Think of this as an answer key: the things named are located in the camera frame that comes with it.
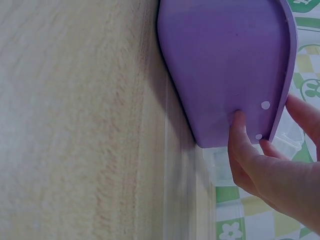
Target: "clear plastic container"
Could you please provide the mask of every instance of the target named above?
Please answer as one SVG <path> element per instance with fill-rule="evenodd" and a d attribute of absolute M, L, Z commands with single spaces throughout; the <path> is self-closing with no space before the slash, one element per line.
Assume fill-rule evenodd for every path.
<path fill-rule="evenodd" d="M 302 149 L 304 141 L 304 132 L 294 122 L 285 108 L 272 142 L 273 145 L 288 159 L 292 160 L 297 152 Z M 254 147 L 262 153 L 259 145 L 255 145 Z M 210 179 L 215 186 L 235 186 L 229 165 L 227 147 L 203 149 L 202 155 L 207 165 Z"/>

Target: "fingernail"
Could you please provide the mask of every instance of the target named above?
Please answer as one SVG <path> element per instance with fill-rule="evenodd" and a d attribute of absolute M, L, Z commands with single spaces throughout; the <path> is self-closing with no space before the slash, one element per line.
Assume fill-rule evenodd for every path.
<path fill-rule="evenodd" d="M 243 133 L 247 132 L 246 116 L 243 111 L 237 110 L 234 113 L 232 125 L 241 130 Z"/>

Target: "white flower pattern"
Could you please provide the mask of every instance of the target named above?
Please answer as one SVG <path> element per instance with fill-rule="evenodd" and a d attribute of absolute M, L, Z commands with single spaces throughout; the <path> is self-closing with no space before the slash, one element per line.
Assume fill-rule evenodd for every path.
<path fill-rule="evenodd" d="M 219 235 L 219 239 L 221 240 L 236 240 L 242 237 L 238 222 L 234 222 L 232 225 L 225 223 L 222 225 L 222 230 L 223 233 Z"/>

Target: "checkered fabric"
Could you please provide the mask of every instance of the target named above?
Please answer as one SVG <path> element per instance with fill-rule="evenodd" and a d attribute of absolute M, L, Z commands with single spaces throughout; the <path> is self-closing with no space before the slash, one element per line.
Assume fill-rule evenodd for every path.
<path fill-rule="evenodd" d="M 314 42 L 320 39 L 320 0 L 288 2 L 296 18 L 300 44 L 293 91 L 320 108 L 320 42 Z M 308 136 L 293 161 L 316 161 L 316 150 Z M 216 187 L 216 202 L 217 240 L 320 240 L 296 220 L 236 186 Z"/>

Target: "purple rim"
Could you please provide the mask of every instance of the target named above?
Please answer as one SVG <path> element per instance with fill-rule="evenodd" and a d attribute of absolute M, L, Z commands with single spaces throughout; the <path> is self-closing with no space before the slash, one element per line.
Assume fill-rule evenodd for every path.
<path fill-rule="evenodd" d="M 289 88 L 290 88 L 291 81 L 292 81 L 292 78 L 294 75 L 297 49 L 298 49 L 298 37 L 297 37 L 298 33 L 297 33 L 296 21 L 295 21 L 293 14 L 292 14 L 291 8 L 290 8 L 287 0 L 279 0 L 279 3 L 282 6 L 282 9 L 284 11 L 284 14 L 286 16 L 286 20 L 288 23 L 289 36 L 290 36 L 290 51 L 289 51 L 288 65 L 287 65 L 284 85 L 282 88 L 282 93 L 281 93 L 280 102 L 278 105 L 278 110 L 275 115 L 273 127 L 271 129 L 271 133 L 269 136 L 269 141 L 272 141 L 276 135 L 276 131 L 277 131 L 283 110 L 284 110 L 286 102 L 287 102 Z"/>

